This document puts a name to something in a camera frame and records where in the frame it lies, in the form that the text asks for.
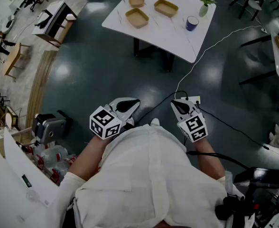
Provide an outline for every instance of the purple cup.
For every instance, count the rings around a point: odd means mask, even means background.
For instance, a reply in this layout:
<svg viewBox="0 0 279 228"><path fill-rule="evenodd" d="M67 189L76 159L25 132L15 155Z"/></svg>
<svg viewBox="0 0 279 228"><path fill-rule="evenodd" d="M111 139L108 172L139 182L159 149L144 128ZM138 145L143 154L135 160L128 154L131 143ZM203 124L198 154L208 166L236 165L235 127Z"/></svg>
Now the purple cup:
<svg viewBox="0 0 279 228"><path fill-rule="evenodd" d="M189 16L187 18L187 21L186 21L186 29L189 30L189 31L192 31L196 28L196 26L198 25L199 21L196 17L194 16Z"/></svg>

